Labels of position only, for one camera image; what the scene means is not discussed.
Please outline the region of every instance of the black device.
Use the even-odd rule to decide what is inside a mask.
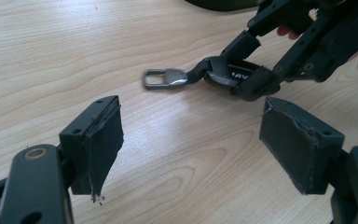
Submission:
[[[123,144],[117,96],[93,102],[60,133],[61,144],[19,152],[0,181],[0,224],[73,223],[67,189],[101,195]]]
[[[223,0],[187,0],[197,6],[216,9]],[[228,1],[230,10],[244,2]],[[249,29],[239,34],[219,56],[202,60],[194,69],[149,69],[143,74],[148,90],[176,89],[201,79],[229,90],[245,101],[255,101],[280,89],[283,81],[313,79],[323,82],[358,51],[358,0],[264,0],[258,1],[257,14],[248,21]],[[310,11],[317,9],[317,19]],[[303,34],[273,69],[246,62],[263,36],[278,26]],[[163,76],[164,82],[151,84],[149,76]]]
[[[358,223],[358,147],[347,153],[342,133],[272,97],[266,99],[259,136],[302,194],[325,194],[328,184],[335,188],[332,223]]]

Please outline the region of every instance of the metal buckle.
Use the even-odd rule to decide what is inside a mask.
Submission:
[[[164,83],[147,83],[148,76],[162,76]],[[187,82],[187,73],[179,69],[147,69],[142,77],[144,87],[147,90],[172,90],[182,88]]]

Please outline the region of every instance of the black pad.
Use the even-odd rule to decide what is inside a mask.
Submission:
[[[60,141],[63,156],[76,169],[72,192],[100,195],[124,141],[118,97],[92,103],[60,133]]]
[[[266,99],[260,139],[303,194],[324,194],[324,172],[344,135],[290,102]]]

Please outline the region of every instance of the finger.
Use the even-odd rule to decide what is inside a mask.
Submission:
[[[278,30],[277,30],[278,35],[287,35],[287,34],[289,34],[289,32],[290,32],[290,29],[283,25],[278,27]]]
[[[300,35],[296,34],[295,32],[291,31],[289,32],[289,39],[298,39],[300,37]]]

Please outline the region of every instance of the wooden table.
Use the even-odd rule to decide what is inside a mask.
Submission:
[[[146,91],[146,68],[191,69],[218,55],[254,11],[183,0],[0,1],[0,179],[28,146],[92,101],[117,94],[125,143],[103,205],[72,196],[76,223],[329,223],[331,188],[302,196],[258,139],[264,98],[248,103],[203,81]],[[272,32],[249,59],[273,66],[294,41]],[[282,84],[292,101],[358,145],[358,57],[324,83]]]

